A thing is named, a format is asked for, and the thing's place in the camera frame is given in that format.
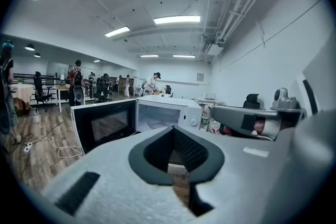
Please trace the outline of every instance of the wooden floor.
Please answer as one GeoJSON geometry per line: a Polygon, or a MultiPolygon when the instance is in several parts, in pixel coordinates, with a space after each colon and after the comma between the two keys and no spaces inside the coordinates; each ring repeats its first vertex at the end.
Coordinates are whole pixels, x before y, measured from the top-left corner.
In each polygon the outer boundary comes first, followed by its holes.
{"type": "MultiPolygon", "coordinates": [[[[114,94],[112,99],[118,101],[128,98],[120,93],[114,94]]],[[[58,106],[49,105],[47,112],[44,108],[39,108],[38,112],[35,112],[33,108],[28,115],[19,117],[18,131],[22,136],[20,144],[13,144],[11,136],[5,138],[4,146],[10,153],[7,155],[8,162],[17,179],[36,191],[41,191],[52,178],[81,157],[59,158],[58,149],[53,147],[48,140],[34,144],[29,153],[24,152],[25,144],[40,140],[48,133],[47,137],[58,147],[78,146],[69,113],[70,106],[68,103],[61,106],[62,113],[59,113],[58,106]]],[[[63,157],[76,154],[71,149],[60,151],[60,156],[63,157]]],[[[170,167],[169,174],[174,177],[176,194],[187,205],[189,192],[187,171],[183,168],[170,167]]]]}

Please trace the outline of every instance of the open microwave door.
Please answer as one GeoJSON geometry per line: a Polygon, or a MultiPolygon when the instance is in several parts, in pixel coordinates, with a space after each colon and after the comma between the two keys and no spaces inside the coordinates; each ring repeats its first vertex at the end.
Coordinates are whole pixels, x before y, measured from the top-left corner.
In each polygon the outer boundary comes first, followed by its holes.
{"type": "Polygon", "coordinates": [[[71,116],[82,152],[135,133],[135,100],[74,106],[71,116]]]}

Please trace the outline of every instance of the bottle label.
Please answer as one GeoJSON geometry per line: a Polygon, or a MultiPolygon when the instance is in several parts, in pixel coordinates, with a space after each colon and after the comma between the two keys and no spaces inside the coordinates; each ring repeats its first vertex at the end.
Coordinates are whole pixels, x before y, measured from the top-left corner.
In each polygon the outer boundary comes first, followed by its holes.
{"type": "Polygon", "coordinates": [[[202,125],[208,125],[209,124],[209,119],[207,119],[207,118],[201,118],[201,124],[202,125]]]}

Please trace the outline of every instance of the white microwave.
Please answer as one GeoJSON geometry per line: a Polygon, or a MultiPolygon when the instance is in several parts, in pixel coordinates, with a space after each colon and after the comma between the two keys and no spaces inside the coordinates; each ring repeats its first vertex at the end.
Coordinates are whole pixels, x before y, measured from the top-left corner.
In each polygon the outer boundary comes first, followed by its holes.
{"type": "Polygon", "coordinates": [[[147,95],[136,99],[73,106],[73,130],[83,154],[130,135],[178,125],[198,130],[202,108],[188,99],[147,95]]]}

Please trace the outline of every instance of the round table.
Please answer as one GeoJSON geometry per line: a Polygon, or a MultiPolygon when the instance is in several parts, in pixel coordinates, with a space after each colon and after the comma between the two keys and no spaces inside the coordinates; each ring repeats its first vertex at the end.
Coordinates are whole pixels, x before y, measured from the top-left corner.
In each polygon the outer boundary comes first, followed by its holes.
{"type": "Polygon", "coordinates": [[[29,109],[30,97],[35,93],[32,84],[12,84],[15,107],[18,110],[29,109]]]}

